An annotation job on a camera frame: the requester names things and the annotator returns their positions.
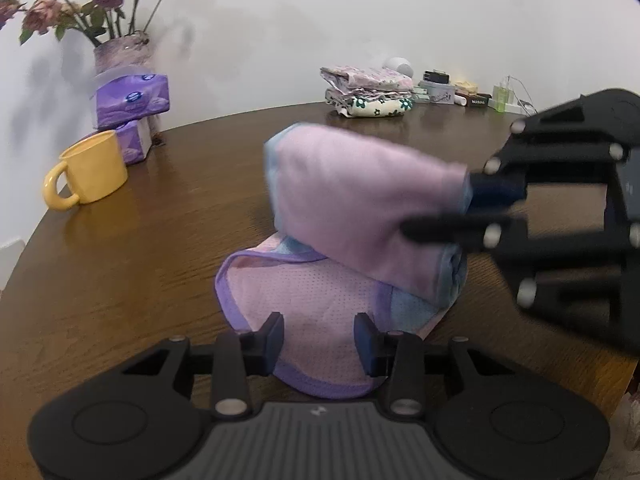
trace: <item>flower vase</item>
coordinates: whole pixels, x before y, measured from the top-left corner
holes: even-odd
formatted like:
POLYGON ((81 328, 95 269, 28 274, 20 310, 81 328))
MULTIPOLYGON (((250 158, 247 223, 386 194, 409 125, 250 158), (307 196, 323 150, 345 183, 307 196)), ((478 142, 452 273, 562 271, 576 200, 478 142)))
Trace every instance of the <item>flower vase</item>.
MULTIPOLYGON (((94 49, 95 73, 98 75, 105 70, 128 65, 144 66, 151 73, 155 73, 152 55, 149 36, 144 32, 135 32, 130 36, 114 38, 94 49)), ((153 145, 164 144, 160 132, 159 117, 153 115, 147 119, 153 145)))

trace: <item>leaf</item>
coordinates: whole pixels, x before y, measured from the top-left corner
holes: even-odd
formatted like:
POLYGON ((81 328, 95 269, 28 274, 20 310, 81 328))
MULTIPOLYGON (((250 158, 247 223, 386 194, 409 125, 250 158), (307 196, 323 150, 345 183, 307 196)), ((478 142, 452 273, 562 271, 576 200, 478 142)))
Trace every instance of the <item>leaf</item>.
POLYGON ((24 28, 20 34, 20 44, 24 45, 31 36, 33 36, 33 31, 28 28, 24 28))
POLYGON ((62 25, 65 28, 71 28, 76 26, 76 20, 73 16, 69 16, 64 12, 60 12, 60 16, 58 17, 58 24, 62 25))
POLYGON ((82 7, 80 7, 80 12, 82 12, 85 16, 91 14, 91 11, 94 10, 95 4, 93 1, 85 3, 82 7))
POLYGON ((106 18, 106 12, 102 7, 95 7, 94 10, 91 11, 89 15, 89 19, 91 20, 92 27, 101 27, 104 25, 104 20, 106 18))
POLYGON ((56 27, 56 39, 58 41, 62 40, 62 37, 65 35, 66 27, 64 25, 59 25, 56 27))
POLYGON ((106 31, 107 29, 104 27, 90 27, 88 32, 95 38, 103 35, 106 31))

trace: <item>purple tissue package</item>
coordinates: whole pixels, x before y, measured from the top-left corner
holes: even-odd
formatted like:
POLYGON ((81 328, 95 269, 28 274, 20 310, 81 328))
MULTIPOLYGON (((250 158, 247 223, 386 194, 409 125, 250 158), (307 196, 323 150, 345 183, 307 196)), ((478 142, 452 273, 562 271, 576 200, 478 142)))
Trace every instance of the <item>purple tissue package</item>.
POLYGON ((161 114, 169 109, 165 75, 126 75, 101 86, 95 94, 98 129, 161 114))
POLYGON ((135 164, 145 160, 151 148, 151 135, 146 118, 128 123, 116 128, 116 136, 120 145, 120 153, 125 164, 135 164))

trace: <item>wooden table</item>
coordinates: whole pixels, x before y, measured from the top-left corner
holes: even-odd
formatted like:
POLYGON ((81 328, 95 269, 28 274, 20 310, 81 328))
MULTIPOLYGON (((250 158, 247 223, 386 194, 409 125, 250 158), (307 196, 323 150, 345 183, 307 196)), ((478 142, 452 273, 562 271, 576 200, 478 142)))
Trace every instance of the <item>wooden table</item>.
MULTIPOLYGON (((417 105, 404 118, 343 119, 324 104, 249 112, 166 133, 166 146, 129 168, 100 202, 49 211, 0 300, 0 478, 39 478, 27 424, 44 402, 176 333, 196 344, 226 327, 212 292, 231 252, 272 234, 262 144, 296 121, 342 126, 481 168, 513 117, 417 105)), ((527 209, 534 228, 600 224, 599 188, 542 188, 527 209)), ((610 415, 636 361, 517 314, 497 270, 473 257, 456 306, 430 339, 466 335, 587 397, 610 415)), ((295 397, 275 378, 256 395, 295 397)), ((207 399, 199 381, 194 402, 207 399)))

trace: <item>black rubber pad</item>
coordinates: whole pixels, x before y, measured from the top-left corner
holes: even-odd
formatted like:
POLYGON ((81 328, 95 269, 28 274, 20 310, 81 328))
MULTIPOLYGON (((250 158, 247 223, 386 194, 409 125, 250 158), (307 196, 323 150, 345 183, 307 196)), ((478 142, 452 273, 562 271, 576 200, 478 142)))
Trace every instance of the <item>black rubber pad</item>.
POLYGON ((469 480, 418 424, 373 403, 268 402, 251 420, 214 427, 170 480, 469 480))

